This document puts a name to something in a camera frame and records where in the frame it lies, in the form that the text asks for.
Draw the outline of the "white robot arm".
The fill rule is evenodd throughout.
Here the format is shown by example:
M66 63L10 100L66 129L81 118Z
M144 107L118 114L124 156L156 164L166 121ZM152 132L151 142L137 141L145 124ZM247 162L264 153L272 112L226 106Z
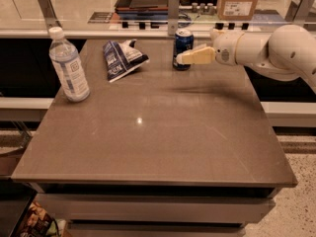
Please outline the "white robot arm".
M176 56L179 64L243 65L278 81L301 78L316 93L316 39L304 28L284 25L273 33L210 33L212 46L201 44Z

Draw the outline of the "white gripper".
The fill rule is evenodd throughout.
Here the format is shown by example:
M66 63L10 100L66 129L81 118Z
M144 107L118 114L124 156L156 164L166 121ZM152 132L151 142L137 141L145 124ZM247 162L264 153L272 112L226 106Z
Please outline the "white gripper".
M176 61L179 64L209 64L216 60L220 64L235 66L236 50L242 36L243 31L213 29L210 38L214 49L203 43L178 54Z

